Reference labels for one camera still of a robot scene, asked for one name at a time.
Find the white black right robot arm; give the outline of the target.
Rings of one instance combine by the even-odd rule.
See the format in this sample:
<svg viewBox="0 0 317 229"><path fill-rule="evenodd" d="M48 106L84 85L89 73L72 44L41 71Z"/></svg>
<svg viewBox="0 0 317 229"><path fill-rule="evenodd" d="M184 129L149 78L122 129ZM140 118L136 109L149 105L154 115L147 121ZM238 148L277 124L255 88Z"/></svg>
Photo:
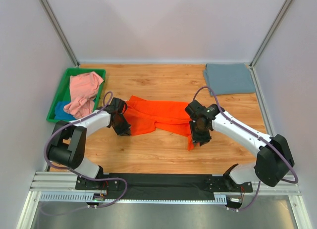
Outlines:
<svg viewBox="0 0 317 229"><path fill-rule="evenodd" d="M259 181L275 187L279 182L296 184L298 177L292 180L286 175L294 172L294 160L288 142L280 134L271 136L259 132L234 118L225 110L217 108L199 108L197 111L185 110L190 117L190 128L195 142L200 145L211 140L210 132L220 132L251 152L256 160L253 163L235 164L226 171L226 175L236 184Z"/></svg>

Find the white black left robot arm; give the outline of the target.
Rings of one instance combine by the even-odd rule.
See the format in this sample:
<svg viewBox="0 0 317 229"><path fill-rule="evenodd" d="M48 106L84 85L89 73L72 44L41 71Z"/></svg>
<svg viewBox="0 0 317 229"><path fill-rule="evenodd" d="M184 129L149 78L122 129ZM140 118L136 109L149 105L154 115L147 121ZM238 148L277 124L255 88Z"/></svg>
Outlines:
<svg viewBox="0 0 317 229"><path fill-rule="evenodd" d="M101 128L111 127L118 136L131 135L131 125L119 111L96 110L92 114L70 122L59 121L44 147L44 157L62 165L78 176L91 181L101 181L102 168L85 157L86 138Z"/></svg>

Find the orange t shirt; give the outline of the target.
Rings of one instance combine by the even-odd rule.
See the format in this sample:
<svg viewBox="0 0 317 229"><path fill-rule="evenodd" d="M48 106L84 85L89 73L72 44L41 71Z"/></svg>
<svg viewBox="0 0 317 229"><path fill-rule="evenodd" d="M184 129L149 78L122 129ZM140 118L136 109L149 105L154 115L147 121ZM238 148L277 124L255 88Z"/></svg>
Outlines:
<svg viewBox="0 0 317 229"><path fill-rule="evenodd" d="M188 139L188 150L194 149L190 117L185 112L187 102L150 101L131 96L126 102L124 117L131 125L131 135L147 134L157 128Z"/></svg>

